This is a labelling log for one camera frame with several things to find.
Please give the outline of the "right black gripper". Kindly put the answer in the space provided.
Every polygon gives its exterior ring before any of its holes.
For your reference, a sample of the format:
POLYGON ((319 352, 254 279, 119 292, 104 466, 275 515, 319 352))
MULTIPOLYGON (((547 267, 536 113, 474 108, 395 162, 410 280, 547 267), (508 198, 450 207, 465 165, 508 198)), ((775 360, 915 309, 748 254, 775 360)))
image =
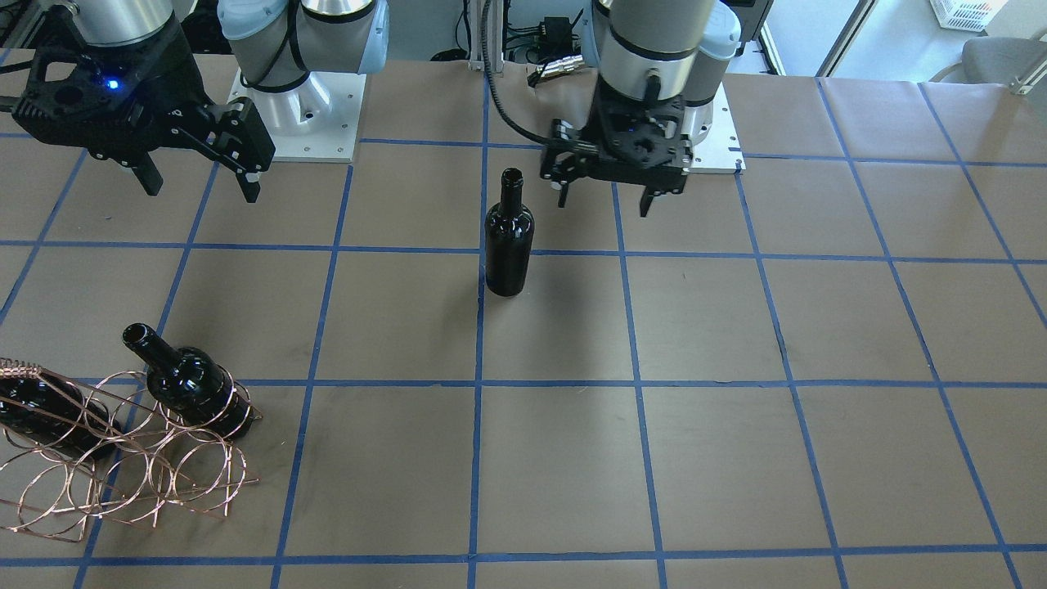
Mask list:
POLYGON ((231 169, 248 204, 276 145, 257 105, 207 96, 186 35, 173 12, 46 12, 29 78, 12 98, 12 119, 58 146, 130 164, 149 196, 164 176, 152 152, 190 149, 231 169))

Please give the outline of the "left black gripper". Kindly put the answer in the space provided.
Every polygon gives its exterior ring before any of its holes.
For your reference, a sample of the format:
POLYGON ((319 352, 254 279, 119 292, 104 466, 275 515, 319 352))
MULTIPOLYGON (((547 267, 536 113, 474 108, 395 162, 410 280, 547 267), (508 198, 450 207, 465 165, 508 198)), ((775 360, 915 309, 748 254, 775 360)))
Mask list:
POLYGON ((692 150, 684 119, 682 96, 646 104, 599 78, 581 131, 565 119, 550 122, 540 176, 558 190, 558 208, 564 208, 569 187, 579 178, 636 184, 643 187, 640 216, 647 218, 658 198, 685 187, 684 159, 692 150), (592 144, 595 153, 581 153, 583 144, 592 144))

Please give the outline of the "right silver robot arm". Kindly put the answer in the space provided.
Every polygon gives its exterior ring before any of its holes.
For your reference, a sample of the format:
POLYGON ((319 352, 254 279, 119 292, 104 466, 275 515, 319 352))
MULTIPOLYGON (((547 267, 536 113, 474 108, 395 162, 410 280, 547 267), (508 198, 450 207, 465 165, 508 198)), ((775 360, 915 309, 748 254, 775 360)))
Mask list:
POLYGON ((161 148, 195 151, 235 175, 253 204, 276 161, 354 160, 364 88, 388 60, 385 1, 219 1, 238 63, 228 100, 207 93, 169 1, 55 1, 19 96, 2 111, 43 144, 85 149, 130 171, 150 196, 161 148))

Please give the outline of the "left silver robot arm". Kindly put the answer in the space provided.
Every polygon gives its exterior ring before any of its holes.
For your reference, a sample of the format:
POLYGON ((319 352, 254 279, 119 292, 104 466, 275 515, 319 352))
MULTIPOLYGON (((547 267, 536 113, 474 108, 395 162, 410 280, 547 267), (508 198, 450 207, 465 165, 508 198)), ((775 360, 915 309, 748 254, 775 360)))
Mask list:
POLYGON ((559 206, 581 178, 634 184, 647 216, 699 173, 743 26, 721 1, 594 1, 591 14, 597 80, 586 122, 553 120, 540 175, 559 206))

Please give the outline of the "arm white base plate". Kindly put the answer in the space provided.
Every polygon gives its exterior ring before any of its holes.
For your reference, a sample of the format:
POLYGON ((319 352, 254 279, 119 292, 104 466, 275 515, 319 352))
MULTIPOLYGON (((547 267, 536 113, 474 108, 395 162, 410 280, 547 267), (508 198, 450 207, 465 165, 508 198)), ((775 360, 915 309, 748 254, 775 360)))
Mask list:
POLYGON ((228 98, 249 97, 276 148, 281 163, 351 164, 367 75, 311 72, 302 85, 282 93, 248 89, 236 71, 228 98))
POLYGON ((650 104, 684 97, 683 131, 692 150, 684 159, 685 175, 733 173, 744 167, 721 71, 647 64, 629 72, 601 70, 600 78, 637 101, 650 104))

